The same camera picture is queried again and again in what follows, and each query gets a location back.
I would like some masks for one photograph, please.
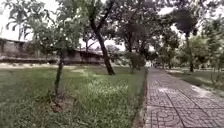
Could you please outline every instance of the tree trunk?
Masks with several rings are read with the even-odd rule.
[[[172,69],[172,65],[171,65],[171,62],[170,61],[168,63],[168,66],[169,66],[169,69]]]
[[[104,45],[104,39],[99,32],[96,33],[96,36],[98,38],[98,41],[99,41],[100,46],[101,46],[101,50],[103,52],[103,58],[104,58],[104,63],[105,63],[106,68],[107,68],[107,72],[108,72],[109,75],[115,75],[115,72],[114,72],[114,70],[111,66],[111,63],[110,63],[110,58],[108,56],[107,49]]]
[[[93,19],[90,19],[90,26],[93,29],[93,31],[94,31],[94,33],[95,33],[95,35],[96,35],[96,37],[97,37],[97,39],[100,43],[101,50],[103,52],[104,63],[106,65],[108,74],[109,75],[115,75],[115,72],[114,72],[114,70],[111,66],[111,63],[110,63],[110,58],[108,56],[107,49],[106,49],[105,44],[104,44],[104,39],[103,39],[102,35],[100,34],[100,30],[97,29]]]
[[[60,84],[63,66],[64,66],[64,53],[61,52],[54,87],[56,98],[62,98],[64,96],[64,89],[63,86]]]
[[[187,42],[188,61],[189,61],[190,72],[194,72],[194,63],[193,63],[193,56],[192,56],[190,42],[189,42],[189,34],[186,34],[185,38],[186,38],[186,42]]]
[[[89,47],[88,47],[88,41],[86,41],[86,52],[88,52]]]

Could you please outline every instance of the green lawn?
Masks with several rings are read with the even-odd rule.
[[[48,91],[56,69],[0,71],[0,128],[130,128],[143,95],[144,71],[78,66],[63,72],[71,109],[54,113]]]
[[[178,77],[188,83],[191,83],[196,86],[207,86],[214,89],[219,89],[224,91],[224,72],[220,77],[220,82],[217,86],[214,86],[211,79],[211,73],[213,73],[213,77],[217,75],[213,71],[209,70],[196,70],[193,73],[190,73],[188,70],[170,70],[169,74]]]

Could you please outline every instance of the sky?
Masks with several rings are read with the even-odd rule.
[[[8,17],[9,17],[9,10],[8,9],[5,9],[4,10],[4,6],[1,4],[4,1],[5,0],[0,0],[0,20],[1,20],[0,21],[0,37],[6,38],[6,39],[11,39],[11,40],[17,40],[18,39],[18,33],[19,33],[18,32],[18,28],[15,31],[12,31],[11,29],[7,30],[5,28],[6,24],[9,22],[9,19],[8,19]],[[39,1],[44,2],[45,3],[45,7],[48,10],[51,10],[51,11],[55,11],[57,9],[57,7],[58,7],[58,4],[57,4],[57,2],[55,2],[55,0],[39,0]],[[168,14],[172,10],[173,10],[173,8],[164,8],[164,9],[162,9],[159,12],[159,14],[160,15]],[[219,8],[217,10],[218,10],[217,13],[216,13],[217,16],[219,14],[221,14],[222,16],[224,16],[224,13],[222,13],[222,12],[224,12],[224,9],[223,8]],[[172,28],[172,30],[174,30],[177,33],[179,33],[175,26],[172,26],[171,28]],[[30,35],[25,40],[31,40],[31,39],[32,39],[32,36]],[[105,42],[105,44],[106,45],[111,45],[111,44],[112,45],[115,45],[115,43],[114,43],[113,40],[107,40]],[[98,46],[99,46],[99,44],[96,43],[95,45],[92,46],[92,48],[96,48]],[[122,50],[122,51],[125,50],[124,44],[123,45],[117,45],[117,47],[120,50]]]

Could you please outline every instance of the paving stone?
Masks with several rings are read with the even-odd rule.
[[[191,100],[193,100],[200,108],[221,108],[218,104],[207,98],[194,98]]]
[[[183,124],[187,128],[219,128],[220,126],[201,109],[177,108]]]
[[[183,128],[174,108],[148,106],[146,115],[146,124],[151,127]]]
[[[167,94],[170,97],[173,106],[176,108],[199,108],[193,101],[186,97],[182,93],[169,93]]]
[[[215,102],[215,103],[218,104],[221,108],[224,109],[224,99],[223,99],[223,98],[217,97],[217,98],[212,98],[212,99],[210,99],[210,100],[212,100],[213,102]]]
[[[224,128],[224,99],[150,69],[143,128]]]
[[[203,109],[221,128],[224,128],[224,109]]]
[[[150,96],[147,99],[147,104],[159,107],[173,107],[171,101],[167,96]]]

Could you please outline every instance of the tree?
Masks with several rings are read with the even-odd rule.
[[[86,46],[85,46],[86,52],[88,52],[89,48],[96,43],[96,42],[93,42],[93,43],[89,44],[89,41],[93,38],[94,38],[94,35],[91,31],[91,28],[88,25],[85,26],[84,31],[83,31],[83,35],[82,35],[82,40],[86,43]]]
[[[104,44],[105,39],[102,36],[101,30],[106,24],[106,19],[110,15],[114,3],[115,0],[106,1],[105,4],[103,4],[101,0],[86,1],[86,7],[89,17],[89,25],[92,28],[96,38],[100,43],[101,50],[103,52],[104,62],[109,75],[115,75],[115,72],[110,63],[110,58],[108,56],[108,52]]]
[[[35,43],[39,44],[42,50],[48,51],[49,53],[56,52],[59,56],[57,75],[54,84],[56,104],[59,102],[59,99],[62,100],[64,98],[65,93],[60,81],[64,58],[67,53],[66,51],[78,46],[78,41],[83,29],[82,26],[86,21],[85,15],[79,7],[80,3],[82,3],[81,1],[58,0],[57,2],[59,3],[59,8],[55,13],[55,20],[52,20],[48,13],[49,11],[45,10],[44,6],[35,0],[26,1],[25,3],[12,3],[13,5],[16,4],[16,6],[12,7],[13,10],[17,8],[17,6],[23,7],[23,4],[30,5],[29,7],[23,7],[23,10],[27,11],[27,19],[26,22],[22,21],[21,23],[31,28],[34,34],[33,39]]]
[[[119,44],[124,42],[130,68],[134,71],[136,54],[149,55],[151,38],[158,33],[160,25],[156,4],[150,1],[123,0],[116,1],[109,19],[109,31]]]
[[[213,67],[214,73],[217,71],[217,75],[211,74],[211,80],[216,86],[220,80],[220,71],[224,67],[224,44],[223,44],[223,28],[224,19],[218,18],[216,20],[209,21],[204,27],[204,33],[207,38],[206,45],[208,47],[208,60]]]
[[[112,62],[119,59],[119,48],[117,48],[115,45],[107,45],[106,47]]]
[[[22,35],[26,35],[27,26],[25,22],[27,22],[28,18],[28,11],[30,4],[29,2],[25,2],[25,0],[16,0],[16,3],[12,2],[11,0],[7,0],[5,3],[5,7],[9,7],[10,9],[10,16],[9,19],[11,20],[7,25],[6,28],[9,29],[10,24],[14,24],[12,30],[15,31],[16,27],[19,27],[19,36],[18,40],[21,39]]]

